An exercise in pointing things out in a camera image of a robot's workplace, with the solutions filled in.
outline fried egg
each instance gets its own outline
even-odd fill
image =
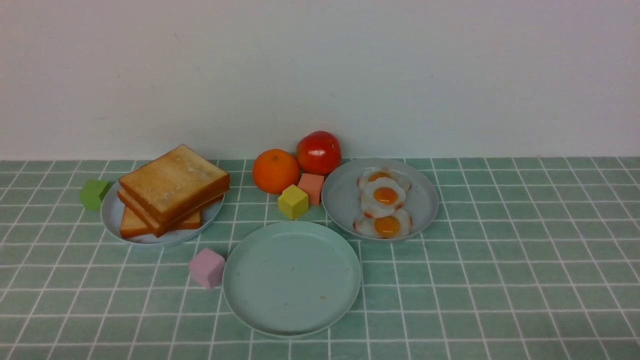
[[[364,187],[360,209],[366,217],[387,217],[402,208],[405,200],[404,190],[393,179],[380,177]]]
[[[377,239],[391,239],[409,235],[413,221],[404,209],[382,218],[368,218],[361,214],[354,222],[353,229],[358,234]]]
[[[398,174],[397,172],[386,168],[373,168],[365,170],[365,172],[363,172],[362,175],[360,175],[360,177],[358,178],[358,188],[360,189],[360,191],[364,191],[364,188],[368,183],[375,181],[381,177],[393,179],[402,188],[402,190],[404,190],[404,192],[411,190],[411,183],[404,175]]]

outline toast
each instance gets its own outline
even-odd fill
[[[183,144],[119,181],[142,209],[166,225],[193,212],[202,199],[228,191],[230,176]]]
[[[202,214],[198,211],[185,221],[172,226],[169,231],[198,229],[200,226],[202,226]],[[120,222],[120,236],[122,236],[123,239],[129,239],[150,233],[151,229],[149,226],[140,220],[130,208],[125,207],[122,213],[122,221]]]
[[[222,200],[224,194],[217,195],[213,198],[208,198],[205,200],[201,200],[199,204],[197,204],[194,208],[189,209],[184,214],[178,216],[174,221],[160,224],[154,218],[152,218],[149,213],[147,213],[138,202],[129,195],[123,189],[118,190],[118,198],[125,204],[125,208],[130,209],[142,222],[147,225],[147,229],[150,233],[157,236],[158,238],[164,235],[167,231],[173,228],[176,224],[179,224],[186,219],[188,219],[194,213],[199,213],[200,211],[208,208],[209,206],[215,204],[216,202]]]

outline plate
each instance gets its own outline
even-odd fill
[[[172,246],[198,236],[204,229],[207,229],[213,220],[218,216],[224,198],[221,201],[209,206],[202,211],[202,226],[193,230],[175,230],[156,238],[153,234],[136,236],[129,239],[123,239],[120,236],[120,222],[122,221],[122,213],[124,212],[124,204],[118,198],[118,189],[120,184],[115,183],[107,192],[102,200],[102,207],[100,209],[100,217],[102,223],[107,230],[116,238],[133,245],[140,245],[145,247],[165,247]]]
[[[285,221],[249,234],[222,278],[229,308],[263,334],[295,338],[321,331],[353,305],[362,271],[351,245],[312,222]]]
[[[409,235],[376,239],[362,236],[353,229],[353,222],[362,213],[358,178],[365,170],[372,168],[388,168],[411,182],[403,207],[413,220]],[[414,238],[433,222],[438,213],[438,194],[431,181],[413,167],[392,159],[360,159],[343,164],[326,178],[321,197],[324,209],[333,222],[355,238],[365,240],[400,241]]]

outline pink cube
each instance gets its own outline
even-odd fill
[[[225,258],[204,248],[189,262],[191,277],[205,288],[213,289],[222,280]]]
[[[324,184],[324,176],[302,174],[298,188],[309,195],[310,205],[320,205],[320,193],[322,192],[322,185]]]

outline orange cube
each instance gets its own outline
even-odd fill
[[[309,195],[310,205],[320,205],[320,193],[322,192],[322,185],[324,184],[324,176],[302,174],[298,188]]]

